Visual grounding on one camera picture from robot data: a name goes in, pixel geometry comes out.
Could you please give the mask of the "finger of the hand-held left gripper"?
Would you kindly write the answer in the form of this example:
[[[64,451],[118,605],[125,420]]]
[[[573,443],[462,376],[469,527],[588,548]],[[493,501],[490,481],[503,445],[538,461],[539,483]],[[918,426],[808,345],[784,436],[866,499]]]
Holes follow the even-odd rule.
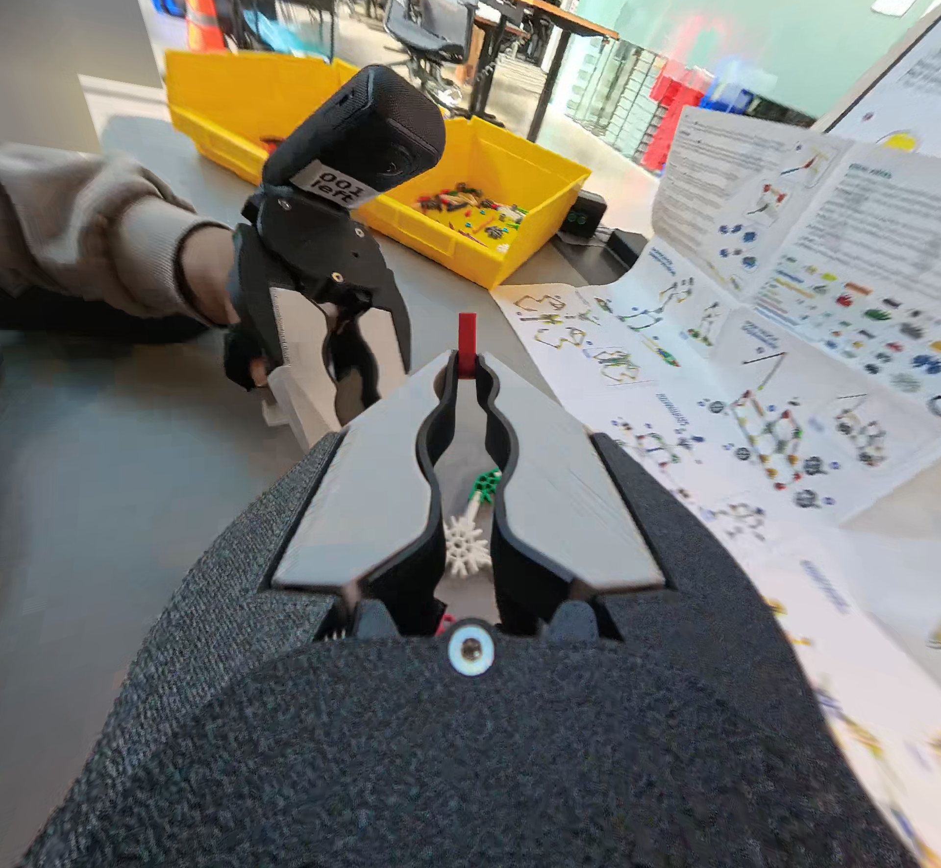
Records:
[[[273,287],[270,297],[280,345],[281,363],[271,368],[265,404],[271,426],[290,427],[303,451],[342,429],[336,411],[337,386],[327,367],[325,347],[330,318],[295,289]]]
[[[405,308],[372,306],[355,325],[361,342],[361,401],[368,409],[406,382],[411,367],[411,323]]]

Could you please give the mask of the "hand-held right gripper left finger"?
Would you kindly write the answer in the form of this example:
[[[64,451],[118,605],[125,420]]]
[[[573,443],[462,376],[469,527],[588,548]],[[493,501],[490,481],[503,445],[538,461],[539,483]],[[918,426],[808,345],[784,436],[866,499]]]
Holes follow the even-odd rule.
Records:
[[[347,617],[379,601],[399,631],[439,629],[435,464],[453,439],[456,364],[456,352],[441,354],[347,425],[281,545],[272,589],[335,596]]]

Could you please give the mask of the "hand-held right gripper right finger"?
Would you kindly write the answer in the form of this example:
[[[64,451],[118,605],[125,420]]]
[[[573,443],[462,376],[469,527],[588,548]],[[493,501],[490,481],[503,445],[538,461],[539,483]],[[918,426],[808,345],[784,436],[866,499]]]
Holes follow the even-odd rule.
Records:
[[[492,355],[475,362],[486,448],[500,470],[490,556],[503,631],[537,631],[558,608],[667,587],[597,439],[576,416]]]

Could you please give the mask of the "colourful rod connector toy model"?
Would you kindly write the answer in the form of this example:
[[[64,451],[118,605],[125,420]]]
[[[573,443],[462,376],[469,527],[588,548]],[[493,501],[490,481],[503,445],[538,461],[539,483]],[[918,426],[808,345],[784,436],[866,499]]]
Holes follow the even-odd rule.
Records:
[[[456,370],[460,380],[475,381],[477,372],[476,315],[458,315]],[[489,543],[477,525],[483,505],[493,503],[501,480],[499,468],[478,475],[470,489],[464,510],[445,525],[445,561],[451,576],[468,579],[491,567]]]

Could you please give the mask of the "yellow plastic bin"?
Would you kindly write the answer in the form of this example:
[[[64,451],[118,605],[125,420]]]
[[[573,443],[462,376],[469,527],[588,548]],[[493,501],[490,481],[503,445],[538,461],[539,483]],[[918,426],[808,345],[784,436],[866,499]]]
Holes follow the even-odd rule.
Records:
[[[276,52],[167,51],[165,85],[174,128],[257,185],[276,144],[357,73],[341,60]]]
[[[380,195],[356,216],[453,274],[495,289],[557,232],[591,171],[477,118],[446,121],[445,130],[445,151],[433,169]],[[468,240],[413,209],[420,196],[460,182],[529,211],[504,250]]]

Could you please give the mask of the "person's left forearm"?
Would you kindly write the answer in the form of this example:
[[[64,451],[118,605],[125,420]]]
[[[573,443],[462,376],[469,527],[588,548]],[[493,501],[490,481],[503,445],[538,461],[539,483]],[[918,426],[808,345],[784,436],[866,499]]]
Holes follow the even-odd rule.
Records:
[[[216,222],[135,160],[3,144],[1,190],[4,292],[43,288],[138,318],[204,320],[179,256]]]

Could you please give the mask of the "person's left hand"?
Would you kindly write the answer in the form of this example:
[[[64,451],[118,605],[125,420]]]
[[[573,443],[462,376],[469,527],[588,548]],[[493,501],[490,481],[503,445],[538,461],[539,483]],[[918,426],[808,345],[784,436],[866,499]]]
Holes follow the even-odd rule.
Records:
[[[241,321],[229,296],[229,275],[235,246],[228,227],[195,227],[181,241],[177,266],[181,290],[189,307],[209,325],[226,332],[227,355],[236,378],[247,390],[267,386],[269,365],[241,330]]]

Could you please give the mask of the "pile of small building parts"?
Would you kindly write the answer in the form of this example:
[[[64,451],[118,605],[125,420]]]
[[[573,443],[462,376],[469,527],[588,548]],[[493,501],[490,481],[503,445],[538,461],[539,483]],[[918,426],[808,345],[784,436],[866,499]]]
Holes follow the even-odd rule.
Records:
[[[412,207],[468,240],[500,250],[517,237],[529,215],[527,209],[500,203],[463,182],[450,190],[420,196]]]

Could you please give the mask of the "black box with green light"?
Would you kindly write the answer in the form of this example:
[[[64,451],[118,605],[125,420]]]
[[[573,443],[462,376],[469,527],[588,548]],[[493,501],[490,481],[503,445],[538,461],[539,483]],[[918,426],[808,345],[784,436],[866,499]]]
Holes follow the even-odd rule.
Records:
[[[603,195],[582,189],[571,204],[559,233],[591,240],[597,234],[606,211],[607,202]]]

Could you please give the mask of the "grey office chair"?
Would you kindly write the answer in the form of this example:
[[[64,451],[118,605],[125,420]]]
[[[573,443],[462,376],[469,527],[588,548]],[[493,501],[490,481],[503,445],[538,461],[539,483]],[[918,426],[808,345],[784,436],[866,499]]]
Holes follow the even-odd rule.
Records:
[[[470,56],[480,0],[388,0],[384,28],[406,50],[404,66],[418,90],[445,108],[461,100],[460,90],[442,75]]]

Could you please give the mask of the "black flat box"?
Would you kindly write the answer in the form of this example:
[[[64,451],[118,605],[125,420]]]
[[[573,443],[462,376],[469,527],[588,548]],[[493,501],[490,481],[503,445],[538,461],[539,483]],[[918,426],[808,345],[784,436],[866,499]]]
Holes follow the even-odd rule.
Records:
[[[629,271],[639,260],[648,239],[639,232],[612,228],[605,237],[606,251],[618,261],[623,271]]]

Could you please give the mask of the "wooden office table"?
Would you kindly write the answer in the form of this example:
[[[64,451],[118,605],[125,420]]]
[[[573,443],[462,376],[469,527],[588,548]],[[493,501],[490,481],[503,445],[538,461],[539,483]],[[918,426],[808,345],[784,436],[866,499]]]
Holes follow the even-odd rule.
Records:
[[[561,32],[526,136],[528,141],[535,143],[542,128],[571,37],[618,41],[618,32],[592,23],[547,0],[480,0],[480,2],[496,9],[499,17],[493,29],[485,33],[484,43],[477,62],[469,105],[470,113],[474,117],[482,119],[487,115],[486,107],[492,87],[493,69],[499,54],[500,41],[510,19],[519,19],[525,10],[529,10],[536,17],[547,20]]]

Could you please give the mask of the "white building instruction sheet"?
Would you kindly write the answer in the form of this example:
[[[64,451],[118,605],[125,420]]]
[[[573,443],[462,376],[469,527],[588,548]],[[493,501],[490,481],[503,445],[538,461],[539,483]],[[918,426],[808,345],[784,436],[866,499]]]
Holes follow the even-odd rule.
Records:
[[[683,111],[618,280],[492,296],[563,406],[744,569],[939,866],[939,6],[804,130]]]

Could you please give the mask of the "red plastic bin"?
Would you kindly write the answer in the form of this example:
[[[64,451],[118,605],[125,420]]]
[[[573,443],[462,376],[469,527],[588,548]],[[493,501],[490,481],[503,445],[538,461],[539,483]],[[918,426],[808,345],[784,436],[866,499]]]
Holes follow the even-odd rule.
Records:
[[[699,106],[712,81],[713,75],[707,70],[687,67],[676,59],[666,61],[651,90],[651,98],[665,113],[642,156],[644,169],[657,174],[663,172],[683,110]]]

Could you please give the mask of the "blue plastic bin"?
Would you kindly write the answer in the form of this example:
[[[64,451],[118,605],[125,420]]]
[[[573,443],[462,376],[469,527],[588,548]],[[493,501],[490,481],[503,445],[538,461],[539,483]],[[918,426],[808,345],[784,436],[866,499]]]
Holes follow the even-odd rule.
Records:
[[[728,63],[714,75],[699,107],[720,113],[745,115],[775,83],[774,75],[755,66],[742,62]]]

